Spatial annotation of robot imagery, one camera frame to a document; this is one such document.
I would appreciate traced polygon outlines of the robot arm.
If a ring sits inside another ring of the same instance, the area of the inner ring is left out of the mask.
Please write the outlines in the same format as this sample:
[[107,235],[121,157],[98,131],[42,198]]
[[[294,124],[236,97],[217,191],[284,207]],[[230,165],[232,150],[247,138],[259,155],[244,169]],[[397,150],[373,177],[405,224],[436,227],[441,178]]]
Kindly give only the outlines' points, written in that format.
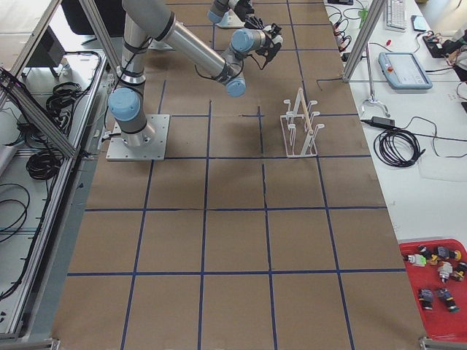
[[265,28],[263,21],[255,16],[252,3],[248,0],[215,0],[207,17],[219,28]]
[[271,62],[283,43],[281,28],[264,24],[249,1],[212,3],[207,14],[212,23],[221,22],[232,10],[244,24],[234,31],[221,54],[179,22],[164,1],[123,1],[122,6],[126,12],[122,58],[108,107],[120,127],[123,145],[129,149],[147,146],[156,136],[143,110],[146,67],[150,72],[161,68],[180,73],[181,64],[170,64],[168,59],[185,56],[201,78],[219,82],[229,96],[239,97],[246,90],[244,59],[256,53]]

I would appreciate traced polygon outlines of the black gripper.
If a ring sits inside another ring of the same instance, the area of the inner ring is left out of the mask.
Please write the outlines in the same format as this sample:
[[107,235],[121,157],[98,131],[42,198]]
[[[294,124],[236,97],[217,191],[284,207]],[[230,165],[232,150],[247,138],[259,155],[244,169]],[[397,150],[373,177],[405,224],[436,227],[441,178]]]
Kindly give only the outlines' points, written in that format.
[[272,23],[271,25],[263,28],[263,32],[266,33],[266,43],[262,44],[260,48],[255,51],[257,55],[265,58],[262,66],[257,62],[260,69],[264,69],[269,63],[271,63],[277,53],[281,50],[283,44],[281,30],[282,28],[276,23]]
[[244,22],[248,29],[264,29],[263,21],[255,16],[255,10],[248,0],[239,0],[236,3],[236,15]]

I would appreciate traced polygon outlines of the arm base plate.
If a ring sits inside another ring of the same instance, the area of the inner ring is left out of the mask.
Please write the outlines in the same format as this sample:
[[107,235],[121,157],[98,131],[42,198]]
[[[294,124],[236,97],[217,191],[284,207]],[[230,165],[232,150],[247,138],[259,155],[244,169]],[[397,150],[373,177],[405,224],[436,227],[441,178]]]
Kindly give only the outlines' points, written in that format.
[[128,134],[121,131],[115,122],[112,137],[107,149],[109,161],[164,160],[169,131],[169,114],[147,114],[147,124],[143,131]]

